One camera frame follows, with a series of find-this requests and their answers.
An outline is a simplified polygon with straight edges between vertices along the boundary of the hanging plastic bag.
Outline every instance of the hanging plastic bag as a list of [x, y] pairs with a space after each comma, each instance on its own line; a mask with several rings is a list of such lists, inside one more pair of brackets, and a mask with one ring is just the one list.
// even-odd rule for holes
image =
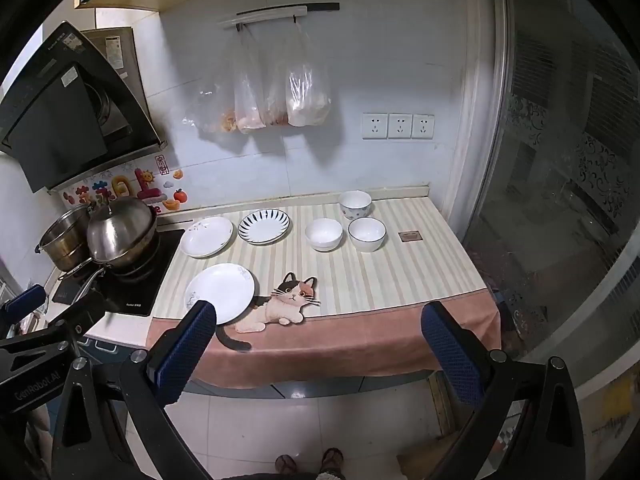
[[188, 107], [183, 123], [210, 134], [236, 129], [233, 73], [228, 62], [236, 41], [233, 38], [227, 43], [218, 65], [200, 80], [198, 92]]
[[326, 65], [299, 23], [291, 27], [287, 45], [286, 97], [289, 124], [318, 126], [331, 107]]
[[267, 126], [288, 125], [286, 84], [286, 58], [282, 42], [277, 42], [268, 63], [267, 86], [264, 96], [264, 123]]
[[249, 29], [241, 25], [234, 49], [233, 67], [236, 124], [244, 134], [265, 127], [262, 120], [264, 94], [259, 57], [258, 44]]

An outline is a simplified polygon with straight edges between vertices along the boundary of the pot lid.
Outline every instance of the pot lid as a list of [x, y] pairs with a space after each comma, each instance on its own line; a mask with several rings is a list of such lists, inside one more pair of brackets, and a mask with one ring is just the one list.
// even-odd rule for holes
[[151, 209], [139, 198], [123, 196], [100, 206], [86, 234], [92, 257], [110, 262], [122, 256], [146, 234], [152, 221]]

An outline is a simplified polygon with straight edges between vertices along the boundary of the foot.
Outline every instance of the foot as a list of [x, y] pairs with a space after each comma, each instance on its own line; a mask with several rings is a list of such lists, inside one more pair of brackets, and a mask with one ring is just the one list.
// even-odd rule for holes
[[276, 473], [281, 475], [293, 475], [298, 472], [296, 461], [289, 455], [280, 455], [276, 459]]
[[327, 471], [328, 469], [340, 471], [343, 463], [344, 457], [342, 456], [342, 452], [335, 447], [330, 447], [322, 456], [320, 472]]

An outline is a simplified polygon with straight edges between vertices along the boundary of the pink tablecloth border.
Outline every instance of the pink tablecloth border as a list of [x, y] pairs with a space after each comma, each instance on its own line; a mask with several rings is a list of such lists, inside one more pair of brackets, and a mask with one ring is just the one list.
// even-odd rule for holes
[[[488, 290], [440, 300], [464, 328], [488, 349], [500, 348], [500, 315]], [[235, 352], [213, 338], [193, 378], [225, 388], [253, 388], [283, 381], [347, 376], [389, 376], [440, 368], [420, 332], [423, 303], [306, 319], [300, 325], [267, 325], [263, 332], [238, 334], [253, 345]], [[153, 318], [150, 348], [177, 319]]]

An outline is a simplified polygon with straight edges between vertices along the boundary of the pan handle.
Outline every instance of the pan handle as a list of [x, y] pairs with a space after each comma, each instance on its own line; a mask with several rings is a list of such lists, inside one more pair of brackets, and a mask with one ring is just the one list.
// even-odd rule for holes
[[104, 267], [100, 267], [100, 269], [96, 270], [91, 276], [89, 276], [89, 279], [86, 280], [82, 288], [78, 290], [78, 293], [76, 294], [76, 297], [71, 302], [71, 304], [74, 304], [76, 301], [82, 298], [89, 291], [89, 287], [94, 282], [94, 280], [103, 272], [104, 272]]
[[62, 274], [60, 274], [58, 276], [58, 281], [61, 282], [62, 280], [64, 280], [67, 276], [71, 276], [73, 273], [78, 272], [78, 270], [82, 269], [84, 266], [87, 266], [88, 264], [90, 264], [94, 259], [92, 257], [88, 257], [84, 262], [77, 264], [73, 269], [71, 269], [68, 272], [63, 272]]

